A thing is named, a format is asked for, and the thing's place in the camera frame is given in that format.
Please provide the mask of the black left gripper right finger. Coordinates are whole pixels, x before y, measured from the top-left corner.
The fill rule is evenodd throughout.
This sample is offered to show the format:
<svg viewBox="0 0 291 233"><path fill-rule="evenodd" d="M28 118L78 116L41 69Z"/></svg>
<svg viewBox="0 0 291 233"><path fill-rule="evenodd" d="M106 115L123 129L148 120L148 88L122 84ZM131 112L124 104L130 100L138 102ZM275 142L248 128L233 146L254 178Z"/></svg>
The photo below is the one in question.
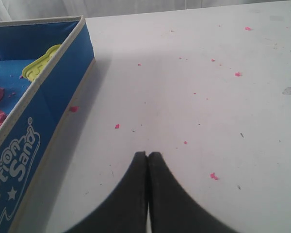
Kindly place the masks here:
<svg viewBox="0 0 291 233"><path fill-rule="evenodd" d="M234 233L196 203L175 179L163 156L148 156L148 204L153 233Z"/></svg>

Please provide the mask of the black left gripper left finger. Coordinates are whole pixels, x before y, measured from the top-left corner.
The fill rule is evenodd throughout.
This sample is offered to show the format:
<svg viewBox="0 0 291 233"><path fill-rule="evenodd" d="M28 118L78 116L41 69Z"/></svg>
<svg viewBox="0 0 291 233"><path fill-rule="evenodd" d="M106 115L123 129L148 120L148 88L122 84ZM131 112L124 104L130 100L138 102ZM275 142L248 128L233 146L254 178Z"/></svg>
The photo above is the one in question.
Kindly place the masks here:
<svg viewBox="0 0 291 233"><path fill-rule="evenodd" d="M136 152L111 194L68 233L145 233L148 209L148 162Z"/></svg>

